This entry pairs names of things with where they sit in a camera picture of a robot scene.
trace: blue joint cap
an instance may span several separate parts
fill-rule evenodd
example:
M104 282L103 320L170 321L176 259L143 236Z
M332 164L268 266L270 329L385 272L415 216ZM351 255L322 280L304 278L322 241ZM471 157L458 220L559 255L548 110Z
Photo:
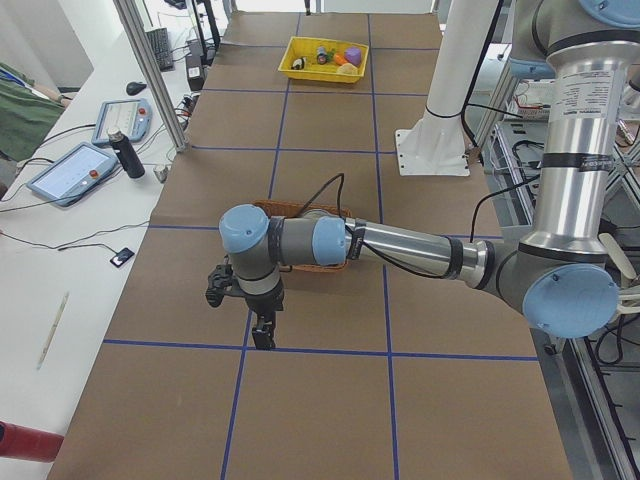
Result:
M318 265L336 265L345 261L344 220L321 217L313 229L313 256Z
M561 338L592 334L613 318L618 286L590 264L559 267L529 287L522 313L533 328Z
M542 80L545 78L555 78L556 72L546 62L533 60L509 59L511 75L516 78L526 78L531 80Z
M617 28L640 28L640 5L629 0L580 0L589 15Z
M233 207L220 219L222 246L227 253L242 253L255 247L267 234L269 218L254 205Z

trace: table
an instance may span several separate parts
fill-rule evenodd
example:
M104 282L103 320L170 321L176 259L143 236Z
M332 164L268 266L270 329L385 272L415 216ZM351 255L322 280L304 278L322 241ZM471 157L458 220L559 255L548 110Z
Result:
M174 43L184 35L173 35ZM189 94L184 63L163 73L172 100L177 104ZM50 135L94 123L101 103L125 99L125 86L143 80L127 37L122 34L59 119ZM151 91L146 98L155 107ZM150 125L155 132L162 120L157 112ZM81 141L90 141L92 129L63 135L40 148L35 156L56 159ZM58 245L123 225L149 219L162 185L153 174L153 164L170 163L173 156L166 132L159 133L140 155L147 174L133 180L120 173L88 197L69 208L43 205L27 210L2 212L13 207L42 202L26 187L15 198L0 203L0 229L32 242ZM44 166L27 165L5 198L30 180ZM115 250L134 252L142 241L144 226L97 237ZM112 253L91 247L64 252L36 248L0 236L2 274L2 335L0 336L0 383L3 421L65 434L98 352L104 332L129 271L136 259L120 269L109 263ZM69 300L42 367L38 360L65 292ZM50 464L0 458L0 478L36 480L46 477Z

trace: screen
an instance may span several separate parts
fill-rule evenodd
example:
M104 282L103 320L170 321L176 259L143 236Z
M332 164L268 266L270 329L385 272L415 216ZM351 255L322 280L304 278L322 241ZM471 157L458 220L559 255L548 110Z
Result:
M131 136L138 114L138 102L110 103L104 112L104 120L98 138L107 138L109 127L117 125L126 136Z
M54 198L63 198L65 194L80 183L91 170L97 169L110 157L92 148L81 147L71 156L55 165L33 185Z

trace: black thermos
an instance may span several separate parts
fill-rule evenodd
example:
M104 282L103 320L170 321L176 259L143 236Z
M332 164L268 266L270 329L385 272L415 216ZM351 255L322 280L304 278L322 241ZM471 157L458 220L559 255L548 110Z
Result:
M116 152L118 160L124 171L131 178L140 178L144 175L144 167L138 158L138 154L133 149L129 137L120 131L120 127L112 126L107 129L109 144Z

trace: white wall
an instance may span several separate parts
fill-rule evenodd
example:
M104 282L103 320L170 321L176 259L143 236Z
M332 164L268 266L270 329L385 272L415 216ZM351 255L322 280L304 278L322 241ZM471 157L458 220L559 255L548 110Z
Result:
M94 66L122 32L113 0L41 0L44 1L59 2Z
M38 82L76 87L92 66L56 0L2 0L0 55Z

